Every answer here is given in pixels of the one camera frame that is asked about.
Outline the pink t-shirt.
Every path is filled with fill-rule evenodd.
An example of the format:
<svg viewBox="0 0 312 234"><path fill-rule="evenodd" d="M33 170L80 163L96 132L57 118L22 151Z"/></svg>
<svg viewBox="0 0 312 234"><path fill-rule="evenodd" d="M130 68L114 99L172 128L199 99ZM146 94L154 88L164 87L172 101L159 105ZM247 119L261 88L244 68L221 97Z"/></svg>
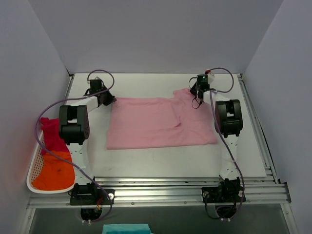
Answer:
<svg viewBox="0 0 312 234"><path fill-rule="evenodd" d="M107 133L109 150L216 144L212 111L207 103L194 108L188 88L173 97L119 97L113 104Z"/></svg>

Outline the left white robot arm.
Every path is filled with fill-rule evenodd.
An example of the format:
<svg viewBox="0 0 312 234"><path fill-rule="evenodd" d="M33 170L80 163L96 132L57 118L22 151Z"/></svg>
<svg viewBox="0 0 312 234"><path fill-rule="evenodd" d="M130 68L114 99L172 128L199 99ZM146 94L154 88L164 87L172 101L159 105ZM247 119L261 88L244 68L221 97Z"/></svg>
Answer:
<svg viewBox="0 0 312 234"><path fill-rule="evenodd" d="M108 106L116 100L98 77L90 80L86 94L90 97L59 108L59 137L67 145L74 165L75 185L79 186L91 185L94 179L87 153L90 136L88 114L101 105Z"/></svg>

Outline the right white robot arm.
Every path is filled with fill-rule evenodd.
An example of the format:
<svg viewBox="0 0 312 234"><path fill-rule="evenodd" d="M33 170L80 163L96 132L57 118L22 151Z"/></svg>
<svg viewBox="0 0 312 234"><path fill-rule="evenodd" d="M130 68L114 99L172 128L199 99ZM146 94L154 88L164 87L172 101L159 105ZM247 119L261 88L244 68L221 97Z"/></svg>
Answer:
<svg viewBox="0 0 312 234"><path fill-rule="evenodd" d="M244 177L237 163L237 145L243 129L243 118L238 99L224 97L223 91L210 86L214 78L215 75L210 70L197 75L194 77L195 83L190 87L190 93L198 107L209 98L214 127L224 144L221 148L220 182L216 195L220 200L228 201L234 196L234 192L242 196L245 189Z"/></svg>

